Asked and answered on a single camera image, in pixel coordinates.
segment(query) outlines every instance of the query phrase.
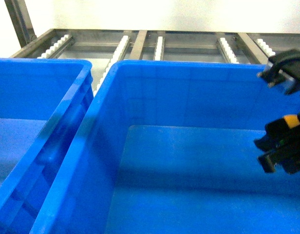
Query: stainless steel shelf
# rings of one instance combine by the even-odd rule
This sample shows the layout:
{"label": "stainless steel shelf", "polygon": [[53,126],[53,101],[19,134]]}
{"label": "stainless steel shelf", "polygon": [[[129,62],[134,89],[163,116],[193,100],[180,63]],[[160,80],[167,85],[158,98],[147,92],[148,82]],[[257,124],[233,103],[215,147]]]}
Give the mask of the stainless steel shelf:
{"label": "stainless steel shelf", "polygon": [[62,36],[69,34],[74,44],[62,51],[59,59],[86,59],[93,64],[93,89],[123,36],[130,43],[123,59],[153,60],[157,39],[164,38],[162,60],[221,62],[227,60],[218,49],[219,38],[225,38],[240,63],[266,63],[267,56],[255,43],[263,39],[276,53],[300,49],[300,34],[246,34],[218,32],[126,31],[51,29],[12,55],[13,58],[37,58]]}

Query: metal frame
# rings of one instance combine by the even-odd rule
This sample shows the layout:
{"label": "metal frame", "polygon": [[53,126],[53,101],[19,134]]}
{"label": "metal frame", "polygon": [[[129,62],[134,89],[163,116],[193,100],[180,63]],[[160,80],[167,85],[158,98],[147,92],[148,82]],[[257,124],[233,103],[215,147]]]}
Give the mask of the metal frame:
{"label": "metal frame", "polygon": [[21,47],[37,38],[24,0],[5,0]]}
{"label": "metal frame", "polygon": [[[131,39],[130,46],[127,49],[129,59],[143,59],[143,54],[155,53],[157,39],[162,35],[160,31],[121,31],[121,30],[69,30],[69,29],[50,29],[21,50],[13,54],[12,58],[37,58],[45,50],[49,49],[59,38],[65,34],[73,36],[75,44],[64,48],[70,51],[112,53],[118,46],[118,42],[123,35],[128,35]],[[217,48],[219,37],[224,37],[236,57],[246,56],[246,59],[239,59],[240,63],[266,64],[267,56],[262,49],[254,42],[257,38],[266,38],[268,44],[271,44],[274,51],[279,52],[288,50],[291,47],[300,49],[300,34],[247,34],[247,33],[205,33],[205,32],[164,32],[165,54],[181,55],[208,55],[221,56]]]}
{"label": "metal frame", "polygon": [[236,37],[239,46],[245,51],[245,55],[251,63],[266,64],[268,57],[246,33],[238,33]]}

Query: metal rail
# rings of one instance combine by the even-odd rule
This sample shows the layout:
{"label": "metal rail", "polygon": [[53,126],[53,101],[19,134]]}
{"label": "metal rail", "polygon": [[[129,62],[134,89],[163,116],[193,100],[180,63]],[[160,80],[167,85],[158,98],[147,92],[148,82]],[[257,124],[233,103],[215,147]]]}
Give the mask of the metal rail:
{"label": "metal rail", "polygon": [[248,34],[238,33],[236,39],[238,46],[244,51],[244,54],[251,63],[266,64],[268,62],[268,57],[261,51]]}
{"label": "metal rail", "polygon": [[26,46],[37,38],[24,0],[5,0],[19,44]]}

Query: blue plastic crate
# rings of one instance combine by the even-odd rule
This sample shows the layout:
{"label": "blue plastic crate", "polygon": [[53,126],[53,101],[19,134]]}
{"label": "blue plastic crate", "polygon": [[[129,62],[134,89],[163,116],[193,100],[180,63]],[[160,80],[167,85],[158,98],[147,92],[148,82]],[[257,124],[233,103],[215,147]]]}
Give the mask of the blue plastic crate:
{"label": "blue plastic crate", "polygon": [[28,233],[93,100],[82,60],[0,59],[0,233]]}
{"label": "blue plastic crate", "polygon": [[300,172],[253,140],[300,111],[261,65],[124,61],[75,135],[31,233],[300,233]]}

